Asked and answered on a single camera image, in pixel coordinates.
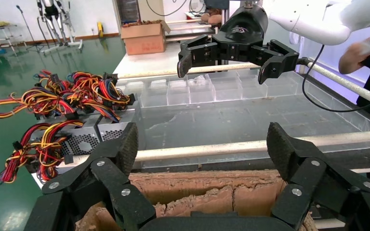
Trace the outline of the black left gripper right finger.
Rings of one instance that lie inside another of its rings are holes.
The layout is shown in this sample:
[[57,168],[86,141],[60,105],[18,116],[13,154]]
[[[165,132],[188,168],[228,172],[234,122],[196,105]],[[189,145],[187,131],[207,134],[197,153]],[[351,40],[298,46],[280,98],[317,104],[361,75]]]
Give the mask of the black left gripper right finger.
[[299,230],[312,204],[328,208],[348,231],[370,231],[370,179],[331,162],[312,142],[270,123],[268,154],[286,182],[271,216]]

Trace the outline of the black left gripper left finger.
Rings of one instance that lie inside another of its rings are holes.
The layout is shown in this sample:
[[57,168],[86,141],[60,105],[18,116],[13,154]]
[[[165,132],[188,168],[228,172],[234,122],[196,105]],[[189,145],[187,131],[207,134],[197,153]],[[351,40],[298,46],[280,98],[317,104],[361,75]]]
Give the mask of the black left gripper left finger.
[[83,163],[44,184],[25,230],[72,231],[99,202],[123,230],[140,230],[156,211],[129,180],[137,152],[138,129],[130,122],[119,137],[99,143]]

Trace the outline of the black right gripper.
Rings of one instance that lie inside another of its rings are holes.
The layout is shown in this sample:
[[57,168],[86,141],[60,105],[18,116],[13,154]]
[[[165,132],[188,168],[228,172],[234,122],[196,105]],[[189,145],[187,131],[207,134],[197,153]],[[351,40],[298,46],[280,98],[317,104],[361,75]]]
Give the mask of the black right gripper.
[[299,53],[276,39],[263,46],[268,16],[257,4],[239,7],[219,32],[204,34],[180,45],[177,75],[183,78],[192,67],[215,64],[216,60],[250,62],[260,66],[258,83],[293,71]]

